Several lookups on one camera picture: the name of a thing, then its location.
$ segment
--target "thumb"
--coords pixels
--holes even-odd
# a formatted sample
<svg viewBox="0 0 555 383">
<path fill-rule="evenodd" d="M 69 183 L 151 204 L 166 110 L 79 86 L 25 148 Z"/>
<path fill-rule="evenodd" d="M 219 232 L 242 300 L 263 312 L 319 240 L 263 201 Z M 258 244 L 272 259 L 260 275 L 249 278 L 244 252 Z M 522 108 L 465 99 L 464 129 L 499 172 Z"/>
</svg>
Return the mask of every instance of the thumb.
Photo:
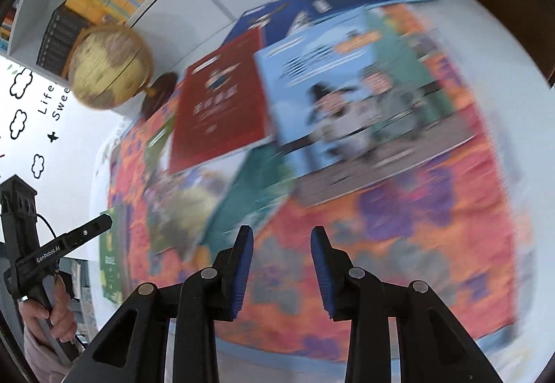
<svg viewBox="0 0 555 383">
<path fill-rule="evenodd" d="M 23 318 L 36 317 L 38 319 L 47 319 L 50 315 L 45 307 L 31 299 L 19 304 L 19 312 Z"/>
</svg>

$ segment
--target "metal screw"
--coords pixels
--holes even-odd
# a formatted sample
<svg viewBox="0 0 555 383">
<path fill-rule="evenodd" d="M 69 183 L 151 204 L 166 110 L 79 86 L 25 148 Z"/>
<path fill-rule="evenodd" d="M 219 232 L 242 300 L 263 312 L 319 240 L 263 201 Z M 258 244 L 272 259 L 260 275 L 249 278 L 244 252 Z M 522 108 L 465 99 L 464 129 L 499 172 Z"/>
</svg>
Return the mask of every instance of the metal screw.
<svg viewBox="0 0 555 383">
<path fill-rule="evenodd" d="M 154 291 L 154 285 L 152 283 L 144 283 L 139 286 L 140 295 L 149 295 L 152 294 L 152 291 Z"/>
<path fill-rule="evenodd" d="M 205 280 L 211 280 L 217 275 L 217 270 L 213 267 L 207 267 L 201 271 L 200 275 Z"/>
<path fill-rule="evenodd" d="M 415 281 L 415 282 L 412 284 L 412 288 L 413 288 L 416 292 L 419 292 L 419 293 L 423 294 L 423 293 L 425 293 L 425 292 L 428 291 L 429 286 L 428 286 L 425 282 L 423 282 L 423 281 Z"/>
<path fill-rule="evenodd" d="M 364 276 L 366 275 L 366 271 L 364 269 L 361 269 L 360 267 L 351 267 L 349 269 L 349 276 L 353 277 L 353 278 L 364 278 Z"/>
</svg>

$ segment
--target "cloud decal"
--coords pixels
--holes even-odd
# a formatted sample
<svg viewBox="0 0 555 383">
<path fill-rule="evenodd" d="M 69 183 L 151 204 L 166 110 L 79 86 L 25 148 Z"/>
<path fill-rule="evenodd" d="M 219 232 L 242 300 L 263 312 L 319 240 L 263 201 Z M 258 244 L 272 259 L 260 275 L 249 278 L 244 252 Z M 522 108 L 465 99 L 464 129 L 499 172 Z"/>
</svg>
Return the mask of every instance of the cloud decal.
<svg viewBox="0 0 555 383">
<path fill-rule="evenodd" d="M 16 97 L 21 100 L 25 94 L 25 90 L 33 82 L 33 72 L 28 68 L 21 70 L 15 78 L 13 78 L 13 84 L 9 88 L 9 94 L 12 97 Z"/>
<path fill-rule="evenodd" d="M 9 124 L 9 135 L 12 139 L 17 139 L 21 131 L 25 129 L 25 122 L 27 121 L 27 113 L 22 110 L 17 110 L 16 115 L 13 116 L 12 123 Z"/>
<path fill-rule="evenodd" d="M 31 171 L 33 172 L 33 176 L 36 179 L 41 177 L 41 174 L 44 172 L 44 156 L 36 154 L 33 157 L 33 165 L 31 166 Z"/>
</svg>

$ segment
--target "finger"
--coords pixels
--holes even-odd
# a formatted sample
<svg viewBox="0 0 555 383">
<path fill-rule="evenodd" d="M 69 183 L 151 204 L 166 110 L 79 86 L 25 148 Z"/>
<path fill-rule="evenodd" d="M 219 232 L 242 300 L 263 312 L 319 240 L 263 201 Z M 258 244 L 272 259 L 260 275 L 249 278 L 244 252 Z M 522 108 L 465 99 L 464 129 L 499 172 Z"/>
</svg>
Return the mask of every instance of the finger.
<svg viewBox="0 0 555 383">
<path fill-rule="evenodd" d="M 39 319 L 47 319 L 49 316 L 48 310 L 35 300 L 28 299 L 25 302 L 19 303 L 19 313 L 21 317 L 37 317 Z"/>
<path fill-rule="evenodd" d="M 56 302 L 54 309 L 50 314 L 50 322 L 52 322 L 52 325 L 56 325 L 64 318 L 68 311 L 68 306 L 70 302 L 71 299 L 68 293 L 63 293 L 58 298 L 58 301 Z"/>
<path fill-rule="evenodd" d="M 54 284 L 54 296 L 59 300 L 66 293 L 66 285 L 62 277 L 56 275 L 56 283 Z"/>
<path fill-rule="evenodd" d="M 52 336 L 56 339 L 61 338 L 71 328 L 71 324 L 73 324 L 74 320 L 75 316 L 73 315 L 73 313 L 67 310 L 66 315 L 62 319 L 60 319 L 60 321 L 54 327 L 52 327 L 50 333 L 52 333 Z"/>
<path fill-rule="evenodd" d="M 77 322 L 73 321 L 71 327 L 62 336 L 60 336 L 61 342 L 71 341 L 77 333 Z"/>
</svg>

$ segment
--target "white wall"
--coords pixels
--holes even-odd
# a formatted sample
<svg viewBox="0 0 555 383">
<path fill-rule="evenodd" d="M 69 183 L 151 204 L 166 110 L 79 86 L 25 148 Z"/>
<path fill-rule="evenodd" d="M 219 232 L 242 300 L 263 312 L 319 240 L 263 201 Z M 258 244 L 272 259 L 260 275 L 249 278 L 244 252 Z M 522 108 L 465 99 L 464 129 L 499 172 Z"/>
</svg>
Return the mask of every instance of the white wall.
<svg viewBox="0 0 555 383">
<path fill-rule="evenodd" d="M 60 235 L 90 220 L 96 153 L 121 117 L 90 110 L 68 89 L 30 74 L 0 57 L 0 182 L 18 174 L 37 190 L 37 212 Z M 48 135 L 52 133 L 58 139 L 51 142 Z M 33 174 L 35 156 L 39 163 Z M 44 170 L 40 172 L 42 160 Z M 41 220 L 37 230 L 41 244 L 52 239 Z M 0 239 L 3 241 L 1 226 Z M 88 257 L 83 247 L 69 256 Z"/>
</svg>

